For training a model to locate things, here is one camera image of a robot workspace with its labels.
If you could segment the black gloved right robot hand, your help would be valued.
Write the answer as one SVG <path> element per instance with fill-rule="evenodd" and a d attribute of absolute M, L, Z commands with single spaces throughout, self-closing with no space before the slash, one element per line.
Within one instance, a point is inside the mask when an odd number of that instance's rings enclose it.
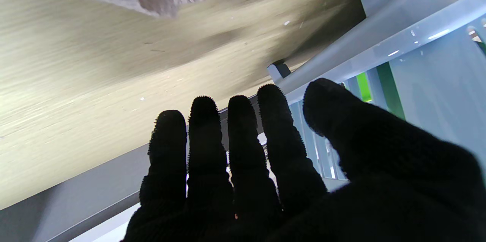
<path fill-rule="evenodd" d="M 329 192 L 281 90 L 229 100 L 229 152 L 215 102 L 193 100 L 189 126 L 163 111 L 148 147 L 140 208 L 124 242 L 484 242 L 485 182 L 475 156 L 341 85 L 306 88 L 309 127 L 339 155 L 347 185 Z"/>

